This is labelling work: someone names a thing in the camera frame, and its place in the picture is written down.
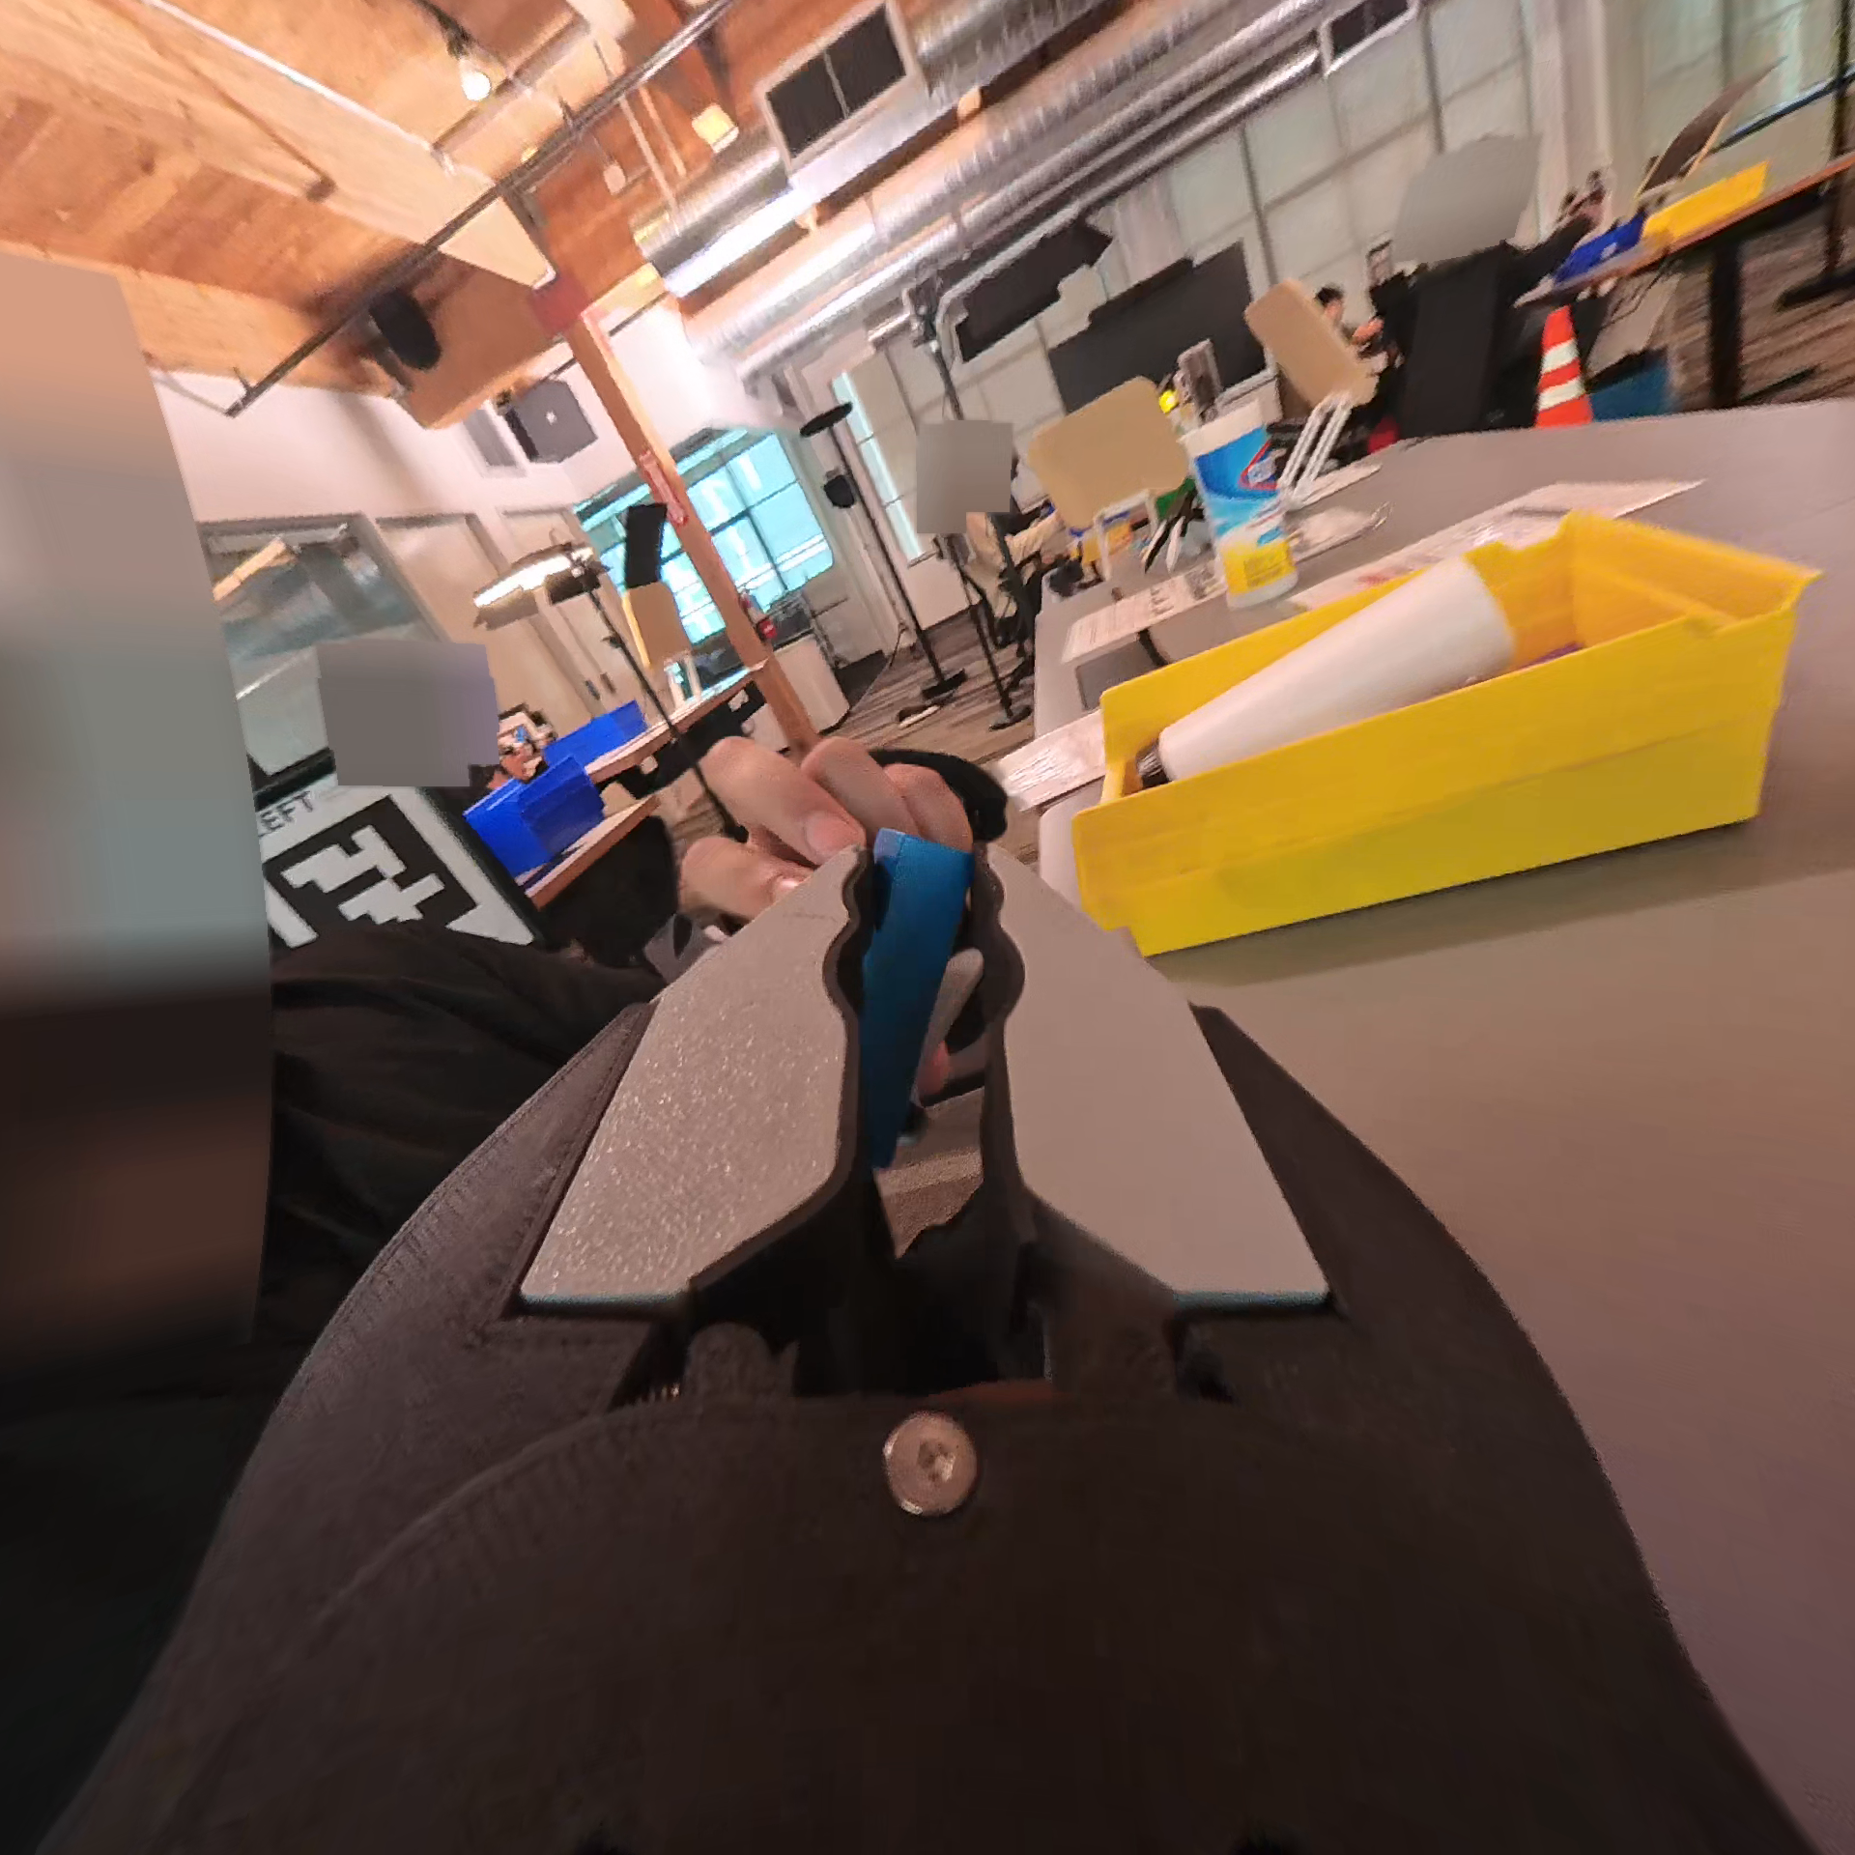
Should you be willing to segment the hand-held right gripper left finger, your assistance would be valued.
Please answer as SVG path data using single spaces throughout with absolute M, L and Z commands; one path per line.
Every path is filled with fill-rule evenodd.
M 865 852 L 842 849 L 657 996 L 522 1307 L 674 1307 L 837 1186 L 857 1116 L 842 958 L 861 875 Z

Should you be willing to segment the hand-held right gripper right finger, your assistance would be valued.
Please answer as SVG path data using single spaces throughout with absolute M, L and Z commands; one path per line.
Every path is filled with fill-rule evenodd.
M 1174 1307 L 1322 1307 L 1326 1273 L 1184 993 L 1039 875 L 987 852 L 990 1078 L 1048 1212 Z

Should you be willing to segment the blue block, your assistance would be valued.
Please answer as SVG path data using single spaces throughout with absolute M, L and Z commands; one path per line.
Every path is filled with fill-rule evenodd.
M 971 852 L 879 829 L 868 881 L 857 1101 L 868 1165 L 886 1169 L 910 1121 L 916 1073 L 935 1042 L 929 1018 L 963 934 Z

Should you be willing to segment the yellow plastic bin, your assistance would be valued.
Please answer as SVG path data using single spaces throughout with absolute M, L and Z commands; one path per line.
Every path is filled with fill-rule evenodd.
M 1580 651 L 1148 790 L 1162 729 L 1415 571 L 1108 688 L 1102 796 L 1071 823 L 1080 909 L 1171 953 L 1759 811 L 1818 569 L 1593 512 L 1464 561 L 1516 664 Z

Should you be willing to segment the person's left forearm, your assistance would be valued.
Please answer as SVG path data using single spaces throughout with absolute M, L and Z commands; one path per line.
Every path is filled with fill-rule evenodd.
M 645 818 L 562 895 L 539 906 L 547 937 L 606 968 L 636 965 L 679 909 L 679 849 L 661 818 Z

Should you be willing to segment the person's left hand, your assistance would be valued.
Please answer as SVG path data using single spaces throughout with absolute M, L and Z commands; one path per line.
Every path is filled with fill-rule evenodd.
M 731 734 L 707 750 L 701 777 L 738 836 L 683 849 L 679 900 L 686 916 L 748 922 L 883 829 L 960 852 L 978 845 L 960 793 L 935 771 L 886 768 L 852 741 L 824 741 L 790 761 Z

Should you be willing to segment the black light stand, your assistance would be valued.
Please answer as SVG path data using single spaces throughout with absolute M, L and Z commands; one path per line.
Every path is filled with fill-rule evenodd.
M 857 464 L 851 461 L 851 439 L 845 436 L 857 405 L 848 401 L 836 401 L 820 412 L 808 415 L 799 426 L 799 439 L 820 458 L 820 485 L 830 506 L 848 512 L 868 543 L 868 561 L 877 569 L 877 578 L 892 601 L 892 611 L 900 621 L 898 639 L 905 639 L 925 666 L 925 681 L 911 703 L 898 710 L 900 724 L 925 719 L 926 715 L 944 709 L 963 691 L 963 669 L 944 669 L 935 646 L 919 620 L 911 593 L 905 590 L 904 571 L 892 556 L 892 546 L 886 538 L 886 525 L 870 506 Z

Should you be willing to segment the person's torso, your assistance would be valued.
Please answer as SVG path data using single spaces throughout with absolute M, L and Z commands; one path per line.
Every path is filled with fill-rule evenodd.
M 319 1330 L 451 1169 L 657 990 L 636 964 L 417 924 L 274 953 L 259 1325 Z

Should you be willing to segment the large tan board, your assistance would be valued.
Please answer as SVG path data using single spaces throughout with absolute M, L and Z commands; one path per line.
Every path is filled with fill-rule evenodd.
M 1159 500 L 1191 478 L 1159 386 L 1144 377 L 1036 429 L 1024 445 L 1024 469 L 1074 534 L 1104 506 Z

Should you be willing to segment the blue crate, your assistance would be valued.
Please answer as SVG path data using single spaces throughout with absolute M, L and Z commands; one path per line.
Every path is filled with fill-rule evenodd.
M 482 790 L 462 809 L 465 823 L 513 876 L 556 861 L 603 818 L 588 764 L 642 729 L 636 703 L 602 710 L 562 734 L 531 709 L 502 710 L 498 761 L 482 774 Z

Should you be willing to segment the wipes canister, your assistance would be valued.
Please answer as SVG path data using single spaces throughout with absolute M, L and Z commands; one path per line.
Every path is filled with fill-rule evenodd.
M 1260 608 L 1294 590 L 1283 497 L 1260 396 L 1234 401 L 1184 432 L 1225 605 Z

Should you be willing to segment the white plastic bottle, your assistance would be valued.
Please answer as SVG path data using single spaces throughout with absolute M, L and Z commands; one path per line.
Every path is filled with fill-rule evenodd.
M 1436 562 L 1174 719 L 1140 752 L 1137 784 L 1148 790 L 1368 724 L 1516 661 L 1519 638 L 1479 569 L 1464 556 Z

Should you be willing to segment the black white marker board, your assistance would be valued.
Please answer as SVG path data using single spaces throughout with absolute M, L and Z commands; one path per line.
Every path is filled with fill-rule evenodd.
M 425 924 L 505 944 L 544 922 L 440 793 L 319 777 L 256 805 L 271 952 L 351 924 Z

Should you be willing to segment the black studio softbox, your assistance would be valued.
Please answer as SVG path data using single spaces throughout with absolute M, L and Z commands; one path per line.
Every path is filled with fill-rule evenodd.
M 944 340 L 960 363 L 980 358 L 997 340 L 1048 312 L 1061 286 L 1077 269 L 1091 269 L 1110 245 L 1110 233 L 1077 215 L 1030 241 L 1017 254 L 997 251 L 975 272 L 957 278 L 938 312 Z

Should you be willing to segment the tilted tan board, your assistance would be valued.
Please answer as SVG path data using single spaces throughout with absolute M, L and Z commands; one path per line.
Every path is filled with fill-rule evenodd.
M 1252 297 L 1243 322 L 1277 378 L 1286 381 L 1294 408 L 1311 412 L 1329 401 L 1347 408 L 1372 402 L 1375 369 L 1301 281 L 1279 281 Z

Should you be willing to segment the black ceiling speaker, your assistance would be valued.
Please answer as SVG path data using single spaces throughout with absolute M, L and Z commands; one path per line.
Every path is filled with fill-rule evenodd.
M 588 415 L 565 378 L 535 378 L 502 393 L 498 412 L 534 464 L 562 464 L 594 445 Z

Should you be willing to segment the printed paper sheet red marks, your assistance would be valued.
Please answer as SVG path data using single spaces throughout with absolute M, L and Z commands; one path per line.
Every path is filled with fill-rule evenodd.
M 1624 519 L 1639 509 L 1664 504 L 1667 497 L 1698 489 L 1698 478 L 1642 478 L 1642 479 L 1568 479 L 1547 482 L 1504 504 L 1497 504 L 1479 516 L 1452 521 L 1428 534 L 1425 538 L 1391 549 L 1372 562 L 1350 571 L 1335 571 L 1292 596 L 1298 611 L 1311 611 L 1345 596 L 1375 593 L 1412 571 L 1433 569 L 1439 562 L 1467 556 L 1483 546 L 1529 549 L 1544 538 L 1571 516 L 1593 512 L 1603 519 Z

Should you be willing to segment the orange traffic cone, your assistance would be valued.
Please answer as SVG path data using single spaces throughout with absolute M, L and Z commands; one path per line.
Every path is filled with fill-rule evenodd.
M 1553 304 L 1540 331 L 1535 429 L 1593 424 L 1571 304 Z

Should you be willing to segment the small yellow bin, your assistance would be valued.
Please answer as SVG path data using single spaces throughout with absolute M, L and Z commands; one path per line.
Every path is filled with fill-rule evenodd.
M 1740 171 L 1710 180 L 1706 187 L 1673 198 L 1645 218 L 1642 242 L 1688 242 L 1710 229 L 1751 209 L 1769 183 L 1769 163 L 1759 159 Z

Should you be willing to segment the wooden post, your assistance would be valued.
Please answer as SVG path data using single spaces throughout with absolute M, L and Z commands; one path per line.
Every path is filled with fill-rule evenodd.
M 716 608 L 716 615 L 723 620 L 741 666 L 748 673 L 756 691 L 763 695 L 763 706 L 772 709 L 772 718 L 787 747 L 797 752 L 811 750 L 820 734 L 811 725 L 811 718 L 803 709 L 775 654 L 763 646 L 756 621 L 745 615 L 734 581 L 707 534 L 707 525 L 691 504 L 683 478 L 673 461 L 661 429 L 655 426 L 634 381 L 612 352 L 612 343 L 593 309 L 588 289 L 581 286 L 571 275 L 556 272 L 544 286 L 534 289 L 531 304 L 539 322 L 565 340 L 571 361 L 581 366 L 594 401 L 612 421 L 615 439 L 630 455 L 636 475 L 651 489 L 651 497 L 662 504 L 691 565 L 697 569 L 701 586 Z

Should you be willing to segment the black wall monitor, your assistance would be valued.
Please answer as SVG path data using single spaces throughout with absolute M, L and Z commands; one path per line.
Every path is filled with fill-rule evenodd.
M 1212 347 L 1224 389 L 1260 377 L 1265 355 L 1243 319 L 1251 298 L 1243 242 L 1145 275 L 1048 350 L 1058 402 L 1068 415 L 1128 378 L 1162 389 L 1200 343 Z

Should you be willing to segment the silver ventilation duct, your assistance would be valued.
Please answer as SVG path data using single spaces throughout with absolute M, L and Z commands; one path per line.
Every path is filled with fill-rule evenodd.
M 888 343 L 966 260 L 1009 264 L 1091 198 L 1326 79 L 1425 2 L 1135 2 L 1003 103 L 904 163 L 824 229 L 751 269 L 682 334 L 705 363 L 763 381 L 858 329 Z

